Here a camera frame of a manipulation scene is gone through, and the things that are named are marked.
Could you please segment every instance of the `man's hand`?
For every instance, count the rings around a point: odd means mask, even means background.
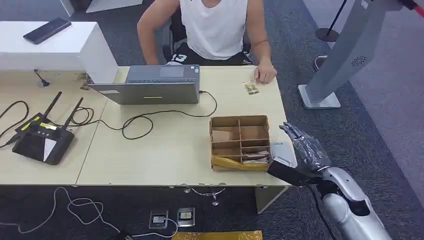
[[[268,84],[277,75],[277,70],[272,65],[271,61],[260,62],[257,68],[254,70],[254,79],[257,82]]]

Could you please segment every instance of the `gray laptop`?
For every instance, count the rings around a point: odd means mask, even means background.
[[[132,65],[125,83],[89,86],[121,105],[199,103],[199,65]]]

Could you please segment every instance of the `silver robotic arm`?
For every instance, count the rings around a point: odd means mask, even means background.
[[[324,208],[346,240],[391,240],[367,195],[343,169],[332,167],[320,142],[285,122],[280,128],[293,142],[300,159],[288,166],[272,156],[268,173],[295,186],[316,185]]]
[[[317,189],[330,218],[346,240],[391,240],[377,216],[370,199],[343,169],[329,167],[322,171]]]

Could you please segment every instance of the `power cord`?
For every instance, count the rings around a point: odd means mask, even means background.
[[[28,104],[26,103],[26,102],[24,102],[24,101],[22,101],[22,100],[19,100],[19,101],[15,101],[14,103],[12,103],[10,106],[8,106],[7,108],[6,108],[6,110],[4,110],[1,114],[0,114],[0,119],[11,109],[11,108],[13,108],[13,106],[15,106],[16,104],[20,104],[20,103],[22,103],[22,104],[24,104],[25,105],[25,108],[26,108],[26,113],[25,113],[25,116],[21,119],[21,120],[19,120],[18,122],[16,122],[16,123],[14,123],[12,126],[10,126],[10,127],[8,127],[8,128],[6,128],[6,130],[4,130],[2,133],[0,133],[0,139],[3,137],[3,135],[5,135],[6,134],[6,132],[7,131],[9,131],[10,129],[12,129],[12,128],[14,128],[14,127],[16,127],[17,125],[19,125],[19,124],[21,124],[23,121],[25,121],[25,119],[27,119],[27,117],[28,117],[28,114],[30,114],[30,107],[28,106]],[[13,144],[14,142],[16,142],[18,139],[19,139],[19,135],[17,135],[17,134],[15,134],[11,139],[9,139],[9,141],[7,141],[5,144],[3,144],[3,145],[0,145],[0,149],[1,148],[4,148],[4,147],[6,147],[6,146],[8,146],[8,145],[11,145],[11,144]]]
[[[37,74],[38,78],[41,80],[42,86],[43,87],[48,87],[50,85],[50,82],[44,80],[44,78],[42,78],[39,74],[38,69],[34,69],[34,73]]]
[[[166,236],[166,235],[162,235],[162,234],[159,234],[159,233],[156,233],[156,232],[149,232],[149,233],[144,233],[144,234],[132,235],[132,237],[137,238],[137,237],[145,237],[145,236],[150,236],[150,235],[156,235],[156,236],[159,236],[159,237],[162,237],[162,238],[167,238],[167,239],[172,238],[173,236],[175,236],[178,233],[178,223],[176,221],[170,219],[170,218],[165,218],[165,220],[169,220],[169,221],[173,222],[173,224],[175,224],[176,229],[175,229],[175,232],[172,235]]]
[[[122,127],[120,127],[120,128],[114,128],[114,127],[111,127],[111,126],[109,126],[105,121],[103,121],[103,120],[101,120],[101,119],[98,119],[98,120],[95,120],[95,121],[92,121],[93,120],[93,116],[94,116],[94,109],[92,109],[92,108],[90,108],[90,107],[83,107],[83,106],[80,106],[78,109],[77,109],[77,111],[75,112],[75,113],[77,113],[77,112],[79,112],[79,111],[86,111],[86,113],[87,113],[87,117],[83,120],[83,121],[81,121],[81,122],[78,122],[78,121],[76,121],[73,117],[72,117],[72,119],[71,119],[71,122],[73,123],[73,124],[70,124],[70,125],[68,125],[69,127],[82,127],[82,126],[87,126],[87,125],[90,125],[90,124],[95,124],[95,123],[103,123],[104,125],[106,125],[106,127],[108,127],[109,129],[112,129],[112,130],[115,130],[115,131],[121,131],[121,133],[122,133],[122,136],[125,138],[125,139],[128,139],[128,140],[136,140],[136,139],[141,139],[141,138],[143,138],[143,137],[145,137],[145,136],[147,136],[148,134],[150,134],[152,131],[153,131],[153,127],[154,127],[154,123],[153,123],[153,121],[150,119],[150,118],[148,118],[147,116],[150,116],[150,115],[155,115],[155,114],[163,114],[163,113],[179,113],[179,114],[183,114],[183,115],[186,115],[186,116],[189,116],[189,117],[193,117],[193,118],[204,118],[204,117],[210,117],[210,116],[212,116],[216,111],[217,111],[217,108],[218,108],[218,102],[217,102],[217,100],[215,99],[215,97],[212,95],[212,94],[210,94],[208,91],[199,91],[199,93],[200,94],[204,94],[204,93],[206,93],[206,94],[209,94],[209,96],[211,96],[212,97],[212,99],[215,101],[215,108],[214,108],[214,110],[210,113],[210,114],[208,114],[208,115],[193,115],[193,114],[189,114],[189,113],[186,113],[186,112],[183,112],[183,111],[179,111],[179,110],[164,110],[164,111],[155,111],[155,112],[150,112],[150,113],[143,113],[143,114],[140,114],[140,115],[137,115],[137,116],[133,116],[133,117],[131,117],[130,119],[128,119],[127,121],[125,121],[125,123],[123,124],[123,126]],[[146,119],[146,120],[148,120],[149,122],[150,122],[150,125],[151,125],[151,127],[150,127],[150,129],[146,132],[146,133],[144,133],[143,135],[140,135],[140,136],[137,136],[137,137],[128,137],[128,136],[126,136],[125,135],[125,128],[127,128],[134,120],[136,120],[136,119],[140,119],[140,118],[143,118],[143,119]],[[52,122],[54,125],[56,125],[56,126],[58,126],[58,127],[62,127],[62,125],[60,125],[60,124],[56,124],[56,123],[54,123],[54,122]]]
[[[324,222],[325,227],[327,227],[328,232],[331,235],[331,238],[333,240],[337,240],[336,236],[334,236],[333,230],[330,228],[329,223],[324,218],[323,213],[321,212],[320,204],[318,203],[318,198],[317,198],[317,195],[315,194],[315,191],[312,189],[312,187],[310,185],[307,184],[305,186],[307,187],[307,189],[309,189],[310,193],[312,194],[313,200],[315,201],[316,210],[318,211],[319,216],[321,217],[322,221]]]
[[[74,215],[83,225],[90,225],[90,224],[94,223],[97,219],[100,219],[102,223],[110,226],[111,228],[116,230],[118,233],[121,233],[121,231],[116,226],[112,225],[111,223],[109,223],[109,222],[107,222],[103,219],[103,216],[102,216],[102,213],[103,213],[103,210],[104,210],[103,203],[101,203],[99,201],[93,201],[88,197],[80,197],[80,198],[75,198],[75,199],[72,200],[69,193],[68,193],[68,190],[66,190],[66,188],[64,188],[62,186],[60,186],[60,187],[58,187],[54,190],[54,193],[53,193],[53,209],[51,210],[51,213],[46,218],[46,220],[44,220],[40,225],[38,225],[38,226],[36,226],[32,229],[25,230],[25,231],[23,231],[22,228],[21,228],[21,225],[19,225],[17,223],[0,222],[0,225],[17,226],[17,230],[20,234],[29,234],[29,233],[41,228],[44,224],[46,224],[52,218],[53,214],[55,213],[56,205],[57,205],[56,194],[57,194],[59,189],[62,189],[62,190],[65,191],[67,199],[69,200],[69,203],[67,205],[68,212],[70,212],[72,215]],[[93,205],[94,208],[96,209],[97,213],[98,213],[98,215],[93,220],[88,221],[88,222],[83,221],[80,216],[78,216],[75,212],[73,212],[70,209],[71,206],[80,207],[80,206],[85,206],[85,205]],[[136,235],[133,235],[132,237],[144,237],[144,236],[149,236],[149,235],[157,235],[157,236],[160,236],[160,237],[163,237],[163,238],[172,238],[173,236],[175,236],[178,233],[178,224],[170,218],[165,218],[165,220],[169,220],[169,221],[173,222],[176,226],[176,230],[172,235],[166,236],[166,235],[162,235],[162,234],[159,234],[159,233],[156,233],[156,232],[149,232],[149,233],[144,233],[144,234],[136,234]]]

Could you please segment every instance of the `stand base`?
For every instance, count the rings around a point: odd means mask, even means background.
[[[336,94],[333,92],[328,97],[326,97],[321,102],[311,102],[309,100],[308,94],[305,90],[306,84],[297,86],[299,91],[300,98],[302,99],[303,106],[305,109],[339,109],[340,102],[337,99]]]
[[[328,56],[317,56],[315,58],[315,61],[313,62],[313,69],[315,70],[315,72],[318,72],[318,70],[320,70],[321,66],[327,60],[327,57]]]
[[[333,43],[337,41],[337,38],[339,38],[340,34],[334,30],[330,30],[330,33],[327,35],[328,32],[329,32],[328,28],[318,28],[315,31],[315,36],[319,38],[320,40],[327,43]]]

